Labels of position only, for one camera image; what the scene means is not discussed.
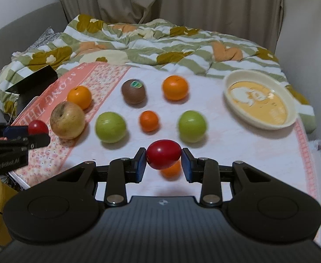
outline orange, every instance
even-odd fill
[[[164,178],[167,179],[178,177],[181,173],[181,162],[177,161],[173,166],[161,170],[160,173]]]
[[[85,86],[77,86],[69,91],[67,101],[75,103],[85,110],[91,105],[92,94]]]
[[[139,118],[140,126],[143,131],[150,132],[159,127],[159,118],[155,112],[144,111]]]
[[[187,96],[188,83],[184,78],[172,75],[164,80],[162,89],[168,100],[178,101]]]

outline curtain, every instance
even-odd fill
[[[146,23],[163,18],[177,25],[218,31],[275,51],[283,0],[61,0],[69,20],[89,14],[105,22]]]

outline plate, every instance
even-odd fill
[[[236,70],[225,76],[224,88],[230,108],[257,128],[282,129],[297,119],[292,95],[268,75],[254,70]]]

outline blanket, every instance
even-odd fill
[[[237,69],[263,72],[280,82],[295,98],[307,133],[316,127],[313,108],[296,92],[281,71],[277,57],[251,41],[218,32],[176,26],[156,19],[146,24],[108,24],[78,15],[53,42],[30,50],[0,72],[0,110],[17,115],[17,95],[6,93],[47,64],[62,76],[84,62],[107,62],[163,70],[174,75],[190,71],[224,78]]]

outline red apple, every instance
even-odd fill
[[[48,134],[48,127],[43,121],[36,119],[31,123],[29,123],[28,133],[29,135],[40,134],[40,133]]]
[[[169,139],[157,140],[147,148],[146,159],[149,166],[162,170],[174,165],[181,156],[181,146]]]

